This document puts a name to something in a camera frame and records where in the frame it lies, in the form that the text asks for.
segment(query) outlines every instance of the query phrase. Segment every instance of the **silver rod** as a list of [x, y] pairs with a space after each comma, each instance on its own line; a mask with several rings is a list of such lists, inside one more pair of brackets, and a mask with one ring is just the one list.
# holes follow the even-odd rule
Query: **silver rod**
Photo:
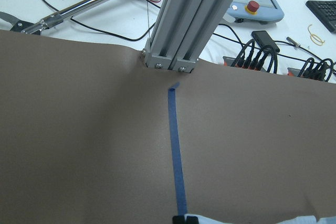
[[68, 19], [73, 18], [74, 16], [86, 12], [97, 5], [100, 5], [108, 0], [83, 0], [79, 3], [76, 3], [72, 6], [69, 6], [63, 10], [55, 12], [47, 17], [42, 18], [39, 22], [27, 27], [22, 30], [21, 33], [24, 34], [33, 34], [34, 32], [40, 30], [45, 30], [52, 28]]

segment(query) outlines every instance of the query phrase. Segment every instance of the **keyboard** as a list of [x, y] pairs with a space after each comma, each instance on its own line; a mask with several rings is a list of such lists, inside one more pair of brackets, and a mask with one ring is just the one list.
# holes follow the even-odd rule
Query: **keyboard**
[[336, 32], [336, 1], [309, 0], [306, 6], [331, 33]]

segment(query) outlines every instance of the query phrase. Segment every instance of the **emergency stop button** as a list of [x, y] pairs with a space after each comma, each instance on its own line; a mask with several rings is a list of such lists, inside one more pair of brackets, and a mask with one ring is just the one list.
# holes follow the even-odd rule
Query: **emergency stop button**
[[260, 5], [251, 0], [250, 2], [248, 2], [248, 5], [245, 6], [245, 10], [250, 13], [250, 14], [257, 14], [257, 10], [259, 9]]

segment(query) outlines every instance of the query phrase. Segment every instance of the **bolt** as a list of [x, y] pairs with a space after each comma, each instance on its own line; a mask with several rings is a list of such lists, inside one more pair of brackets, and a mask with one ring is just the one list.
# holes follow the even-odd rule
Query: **bolt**
[[161, 63], [157, 63], [157, 64], [155, 64], [155, 68], [161, 69], [161, 68], [163, 68], [163, 65]]
[[180, 68], [178, 69], [179, 72], [185, 72], [186, 70], [187, 70], [186, 67], [180, 67]]

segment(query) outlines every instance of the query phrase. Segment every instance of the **blue painter's tape strip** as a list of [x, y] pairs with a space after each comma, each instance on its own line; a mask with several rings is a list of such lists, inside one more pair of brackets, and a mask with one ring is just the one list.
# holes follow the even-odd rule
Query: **blue painter's tape strip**
[[177, 129], [177, 116], [176, 116], [176, 88], [179, 85], [180, 83], [178, 82], [168, 90], [168, 113], [169, 113], [170, 141], [172, 145], [177, 212], [178, 215], [185, 215], [188, 211], [184, 190], [179, 131]]

